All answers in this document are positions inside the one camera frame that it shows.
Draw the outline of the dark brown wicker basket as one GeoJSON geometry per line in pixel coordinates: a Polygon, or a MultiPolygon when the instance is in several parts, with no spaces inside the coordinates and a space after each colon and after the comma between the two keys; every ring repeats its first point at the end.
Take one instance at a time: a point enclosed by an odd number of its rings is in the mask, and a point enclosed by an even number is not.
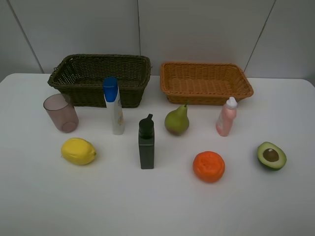
{"type": "Polygon", "coordinates": [[[148,57],[117,54],[74,54],[65,57],[50,75],[48,84],[70,96],[78,107],[105,107],[102,83],[115,77],[123,108],[140,105],[150,80],[148,57]]]}

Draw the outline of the orange wicker basket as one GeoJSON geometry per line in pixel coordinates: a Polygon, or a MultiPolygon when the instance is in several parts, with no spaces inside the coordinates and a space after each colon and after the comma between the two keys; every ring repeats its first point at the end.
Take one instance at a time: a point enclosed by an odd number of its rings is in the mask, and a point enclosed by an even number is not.
{"type": "Polygon", "coordinates": [[[224,105],[253,95],[241,68],[232,63],[166,62],[160,67],[160,87],[169,102],[224,105]]]}

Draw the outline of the translucent purple plastic cup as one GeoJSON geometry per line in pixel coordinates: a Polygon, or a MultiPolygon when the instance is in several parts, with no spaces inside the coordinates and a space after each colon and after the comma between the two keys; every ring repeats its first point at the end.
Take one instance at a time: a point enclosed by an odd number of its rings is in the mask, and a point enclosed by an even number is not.
{"type": "Polygon", "coordinates": [[[43,102],[43,107],[59,131],[70,133],[77,128],[79,119],[67,94],[58,93],[49,96],[43,102]]]}

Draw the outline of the pink bottle white cap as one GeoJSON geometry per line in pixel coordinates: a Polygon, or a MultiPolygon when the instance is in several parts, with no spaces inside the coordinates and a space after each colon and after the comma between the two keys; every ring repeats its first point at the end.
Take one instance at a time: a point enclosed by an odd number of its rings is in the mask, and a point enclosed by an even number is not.
{"type": "Polygon", "coordinates": [[[226,137],[230,133],[233,121],[237,115],[237,105],[238,103],[234,97],[229,97],[223,105],[216,122],[216,129],[220,136],[226,137]]]}

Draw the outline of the black square bottle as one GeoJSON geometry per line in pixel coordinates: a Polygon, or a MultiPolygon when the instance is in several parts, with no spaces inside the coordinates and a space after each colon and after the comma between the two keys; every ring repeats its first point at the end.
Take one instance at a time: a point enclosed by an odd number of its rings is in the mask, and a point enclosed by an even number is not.
{"type": "Polygon", "coordinates": [[[148,116],[139,122],[138,146],[141,169],[153,169],[155,159],[155,130],[153,115],[148,116]]]}

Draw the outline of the halved avocado with pit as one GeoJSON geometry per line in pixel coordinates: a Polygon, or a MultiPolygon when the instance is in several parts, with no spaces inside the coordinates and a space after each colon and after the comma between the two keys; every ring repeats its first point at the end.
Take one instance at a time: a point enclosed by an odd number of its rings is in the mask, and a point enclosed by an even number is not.
{"type": "Polygon", "coordinates": [[[271,142],[263,142],[259,145],[256,154],[260,165],[268,170],[278,171],[287,162],[284,151],[271,142]]]}

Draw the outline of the orange tangerine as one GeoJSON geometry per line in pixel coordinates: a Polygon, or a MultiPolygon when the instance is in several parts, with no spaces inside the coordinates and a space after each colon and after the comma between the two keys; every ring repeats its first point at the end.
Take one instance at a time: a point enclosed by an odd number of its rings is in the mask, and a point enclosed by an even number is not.
{"type": "Polygon", "coordinates": [[[214,183],[222,178],[225,172],[225,162],[216,152],[204,151],[195,157],[192,169],[200,180],[214,183]]]}

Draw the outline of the white bottle blue cap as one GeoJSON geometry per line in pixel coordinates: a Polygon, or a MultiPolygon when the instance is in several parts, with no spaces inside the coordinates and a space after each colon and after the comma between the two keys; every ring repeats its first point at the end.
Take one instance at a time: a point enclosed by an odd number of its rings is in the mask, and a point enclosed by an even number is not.
{"type": "Polygon", "coordinates": [[[120,90],[116,77],[110,76],[104,79],[103,93],[106,108],[109,110],[113,128],[113,134],[122,135],[125,130],[125,122],[122,111],[120,90]]]}

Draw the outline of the green pear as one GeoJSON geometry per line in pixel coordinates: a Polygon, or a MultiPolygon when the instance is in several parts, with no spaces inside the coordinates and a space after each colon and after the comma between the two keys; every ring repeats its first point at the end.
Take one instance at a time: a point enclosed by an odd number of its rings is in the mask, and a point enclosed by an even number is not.
{"type": "Polygon", "coordinates": [[[189,128],[187,104],[179,106],[165,117],[164,126],[168,132],[180,136],[189,128]]]}

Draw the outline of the yellow lemon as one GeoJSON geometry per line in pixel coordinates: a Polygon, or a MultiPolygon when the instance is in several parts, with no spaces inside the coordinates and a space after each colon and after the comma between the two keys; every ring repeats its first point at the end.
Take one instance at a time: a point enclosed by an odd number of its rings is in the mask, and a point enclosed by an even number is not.
{"type": "Polygon", "coordinates": [[[95,160],[94,146],[81,138],[71,138],[64,142],[61,148],[62,157],[75,165],[87,165],[95,160]]]}

